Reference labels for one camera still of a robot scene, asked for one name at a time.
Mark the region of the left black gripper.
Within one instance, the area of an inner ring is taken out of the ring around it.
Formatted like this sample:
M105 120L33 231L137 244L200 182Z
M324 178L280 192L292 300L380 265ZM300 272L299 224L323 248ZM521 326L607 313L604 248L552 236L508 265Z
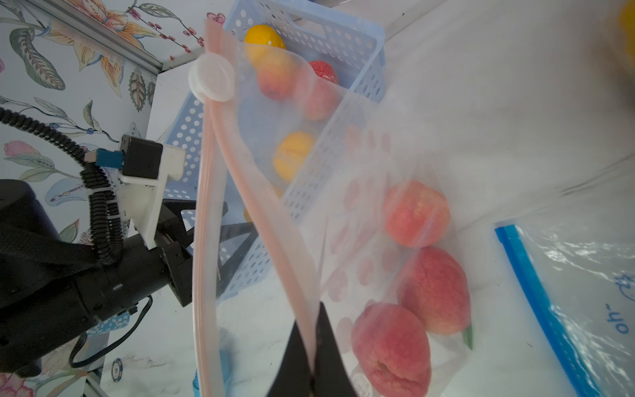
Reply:
M193 229L186 229L181 213L196 208L195 201L166 199L160 208L155 232L156 247L146 247L140 234L123 243L120 261L75 279L84 310L84 322L98 323L131 309L145 297L170 286L181 306L193 301ZM253 223L221 226L220 243L246 235L246 239L225 262L218 253L219 298L228 288L246 254L258 237Z

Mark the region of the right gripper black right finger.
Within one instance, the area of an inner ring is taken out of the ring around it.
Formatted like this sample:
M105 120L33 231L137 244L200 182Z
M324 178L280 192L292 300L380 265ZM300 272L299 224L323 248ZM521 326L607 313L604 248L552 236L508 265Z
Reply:
M317 397L357 397L337 346L324 303L317 317L317 352L312 392Z

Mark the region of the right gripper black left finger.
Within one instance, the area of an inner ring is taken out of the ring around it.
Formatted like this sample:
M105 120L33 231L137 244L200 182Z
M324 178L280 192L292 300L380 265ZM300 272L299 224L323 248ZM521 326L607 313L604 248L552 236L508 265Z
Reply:
M312 379L304 342L297 324L294 324L280 368L266 396L309 397Z

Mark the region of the clear pink zip-top bag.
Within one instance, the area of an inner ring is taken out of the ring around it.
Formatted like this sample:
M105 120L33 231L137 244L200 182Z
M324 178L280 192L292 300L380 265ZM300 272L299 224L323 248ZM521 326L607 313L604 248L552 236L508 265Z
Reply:
M204 38L205 51L189 75L203 104L193 302L200 394L226 396L221 326L246 340L242 356L255 362L258 337L281 338L284 356L297 324L313 374L324 303L357 396L442 395L470 354L471 326L453 335L434 334L399 304L400 275L425 247L395 242L385 231L382 210L388 190L409 180L444 195L438 137L421 119L317 77L304 58L288 51L298 65L294 92L278 102L294 105L304 121L326 121L293 182L304 181L309 167L318 164L319 148L334 150L304 215L294 218L284 205L286 194L256 165L241 134L240 84L244 71L257 67L247 58L247 44L215 22L207 23ZM218 253L228 179L271 269L261 282L220 302ZM268 394L280 364L254 395Z
M629 73L634 74L634 0L609 1L610 41Z

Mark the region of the dark pink peach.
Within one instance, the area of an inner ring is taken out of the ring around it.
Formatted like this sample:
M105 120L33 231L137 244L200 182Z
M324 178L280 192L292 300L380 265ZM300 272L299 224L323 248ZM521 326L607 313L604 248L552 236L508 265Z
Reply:
M428 332L453 335L471 325L466 274L443 249L429 246L417 252L400 275L397 299Z

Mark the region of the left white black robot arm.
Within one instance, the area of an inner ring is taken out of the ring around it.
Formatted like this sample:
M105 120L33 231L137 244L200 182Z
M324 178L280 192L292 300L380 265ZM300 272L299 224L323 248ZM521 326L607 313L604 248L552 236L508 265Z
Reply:
M165 286L182 306L193 299L194 231L182 213L193 200L161 199L153 231L125 238L114 186L78 143L28 116L3 109L1 121L69 155L89 190L91 242L66 243L26 181L1 183L1 370L22 378L41 374L43 357L72 342L69 365L87 367L104 356L79 359L89 329L116 315L145 318L152 295Z

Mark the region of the yellow peach front centre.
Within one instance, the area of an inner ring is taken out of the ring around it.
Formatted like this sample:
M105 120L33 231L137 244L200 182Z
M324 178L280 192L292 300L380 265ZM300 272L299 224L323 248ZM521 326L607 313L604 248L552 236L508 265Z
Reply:
M273 157L273 167L279 177L291 183L302 169L314 148L315 138L307 132L293 132L279 144Z

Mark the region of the yellow peach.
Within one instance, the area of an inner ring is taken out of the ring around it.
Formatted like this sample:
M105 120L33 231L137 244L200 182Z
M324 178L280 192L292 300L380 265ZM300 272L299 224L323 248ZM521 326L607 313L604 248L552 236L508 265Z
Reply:
M244 42L247 44L247 58L254 67L260 63L270 47L286 49L283 39L268 25L256 25L251 27L246 33Z
M273 167L279 177L291 183L302 169L314 148L315 138L307 132L293 132L279 144L273 157Z

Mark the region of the orange red peach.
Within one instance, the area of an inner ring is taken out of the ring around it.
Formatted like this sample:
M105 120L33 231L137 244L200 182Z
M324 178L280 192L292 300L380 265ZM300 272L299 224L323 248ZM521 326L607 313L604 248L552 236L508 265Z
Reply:
M269 50L256 67L260 91L268 99L285 101L294 92L298 65L288 51Z

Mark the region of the pink peach centre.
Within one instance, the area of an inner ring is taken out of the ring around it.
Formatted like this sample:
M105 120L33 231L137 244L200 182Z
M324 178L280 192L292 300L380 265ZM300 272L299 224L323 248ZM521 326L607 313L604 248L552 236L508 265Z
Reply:
M395 242L409 248L437 243L451 222L446 197L417 180L392 186L382 210L385 231Z

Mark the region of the yellow peach top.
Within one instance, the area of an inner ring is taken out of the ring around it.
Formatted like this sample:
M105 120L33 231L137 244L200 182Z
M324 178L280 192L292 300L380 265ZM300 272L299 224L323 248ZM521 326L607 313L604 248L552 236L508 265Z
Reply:
M283 39L268 25L256 25L251 27L246 33L244 42L247 44L247 58L254 67L260 63L270 47L286 49Z

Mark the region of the clear blue zip-top bag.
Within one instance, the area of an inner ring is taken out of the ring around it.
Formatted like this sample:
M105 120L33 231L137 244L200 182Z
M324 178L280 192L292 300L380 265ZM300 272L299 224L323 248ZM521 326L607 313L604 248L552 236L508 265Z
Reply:
M633 157L495 232L577 395L633 395Z

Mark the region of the light blue toy microphone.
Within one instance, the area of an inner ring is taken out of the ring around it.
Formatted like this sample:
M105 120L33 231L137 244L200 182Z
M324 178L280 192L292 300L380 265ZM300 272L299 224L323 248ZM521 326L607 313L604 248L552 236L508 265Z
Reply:
M223 387L225 390L225 395L230 396L231 390L232 390L232 378L233 378L232 364L231 364L228 352L226 350L221 349L219 351L219 356L220 356L220 362L221 362Z

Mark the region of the single poker chip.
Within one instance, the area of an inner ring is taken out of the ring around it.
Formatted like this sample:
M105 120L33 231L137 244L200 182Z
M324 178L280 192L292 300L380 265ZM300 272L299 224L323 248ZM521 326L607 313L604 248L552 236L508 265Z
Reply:
M123 375L123 362L121 358L117 358L112 362L111 377L112 381L117 383L122 380Z

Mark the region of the blue perforated plastic basket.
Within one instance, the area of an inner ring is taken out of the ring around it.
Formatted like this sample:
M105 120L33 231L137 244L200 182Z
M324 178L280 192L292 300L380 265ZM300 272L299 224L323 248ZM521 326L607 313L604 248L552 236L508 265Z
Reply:
M354 17L342 11L309 1L237 1L224 28L239 41L249 28L271 26L283 39L288 51L306 61L325 61L337 72L339 82L367 99L380 102L385 94L385 29L376 22ZM273 157L279 144L292 132L301 131L313 137L321 135L326 121L304 121L291 103L268 99L258 89L256 72L244 71L240 84L238 122L246 145L256 165L286 194L284 205L294 218L301 218L313 194L330 170L334 150L319 148L317 165L311 165L304 181L286 183L276 174ZM178 113L165 143L186 150L185 173L168 183L166 199L194 200L198 193L203 104L189 94ZM244 223L241 201L232 179L227 180L223 225ZM222 262L246 239L246 235L220 244ZM240 291L261 282L271 269L266 248L257 237L246 254L226 291L217 298L223 302Z

